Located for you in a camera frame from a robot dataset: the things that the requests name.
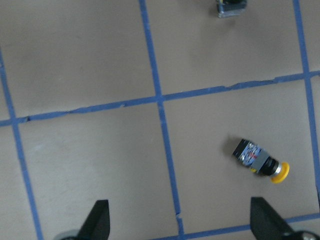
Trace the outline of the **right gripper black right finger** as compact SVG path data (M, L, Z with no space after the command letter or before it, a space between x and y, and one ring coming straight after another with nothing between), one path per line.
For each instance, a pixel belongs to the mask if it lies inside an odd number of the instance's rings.
M295 240L298 236L263 197L250 200L250 230L256 240Z

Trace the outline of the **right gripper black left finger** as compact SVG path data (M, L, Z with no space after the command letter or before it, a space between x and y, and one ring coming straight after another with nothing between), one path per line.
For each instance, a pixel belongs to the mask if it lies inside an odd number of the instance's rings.
M81 226L77 240L108 240L111 232L110 209L107 199L97 200Z

